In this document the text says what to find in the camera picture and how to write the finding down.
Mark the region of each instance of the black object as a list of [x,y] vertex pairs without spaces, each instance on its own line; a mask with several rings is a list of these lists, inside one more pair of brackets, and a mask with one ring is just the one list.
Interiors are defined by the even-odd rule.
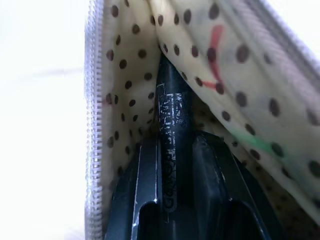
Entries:
[[224,141],[192,127],[192,92],[161,57],[160,134],[117,184],[105,240],[285,240],[261,187]]

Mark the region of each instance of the zipper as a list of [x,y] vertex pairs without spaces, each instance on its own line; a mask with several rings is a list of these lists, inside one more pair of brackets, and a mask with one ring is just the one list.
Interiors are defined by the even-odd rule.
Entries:
[[84,88],[87,109],[86,198],[84,234],[86,240],[103,239],[102,213],[102,34],[104,0],[89,0],[85,23]]
[[[285,77],[296,90],[308,109],[320,118],[320,64],[306,45],[291,31],[266,0],[216,0],[229,13],[232,22],[240,29],[244,26],[255,44],[268,50],[279,69],[277,78]],[[268,68],[269,74],[275,76]]]

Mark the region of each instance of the cream fabric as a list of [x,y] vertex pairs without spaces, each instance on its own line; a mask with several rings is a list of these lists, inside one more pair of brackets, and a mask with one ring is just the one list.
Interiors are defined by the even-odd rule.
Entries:
[[105,1],[104,207],[154,120],[162,51],[201,99],[193,107],[197,126],[224,137],[291,238],[318,239],[320,121],[263,46],[251,49],[242,37],[250,31],[231,24],[241,18],[230,9],[214,0]]

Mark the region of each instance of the white background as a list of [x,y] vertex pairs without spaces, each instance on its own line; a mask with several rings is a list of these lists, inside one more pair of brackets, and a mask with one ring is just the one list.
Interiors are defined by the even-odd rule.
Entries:
[[[319,57],[319,1],[269,2]],[[0,0],[0,239],[84,239],[87,5]]]

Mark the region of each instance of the red mark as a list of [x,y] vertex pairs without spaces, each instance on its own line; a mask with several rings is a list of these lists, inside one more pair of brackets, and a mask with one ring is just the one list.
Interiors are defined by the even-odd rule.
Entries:
[[[223,31],[224,31],[224,27],[222,25],[216,25],[216,26],[214,26],[214,28],[212,29],[212,32],[211,32],[210,47],[215,49],[216,53],[218,52],[219,42],[221,40],[221,36],[222,36]],[[217,60],[215,60],[211,63],[211,70],[213,72],[214,77],[217,79],[217,81],[222,83],[222,80],[220,78],[220,71],[219,71],[219,67],[217,64]]]
[[210,89],[216,89],[216,84],[210,81],[202,81],[202,84]]

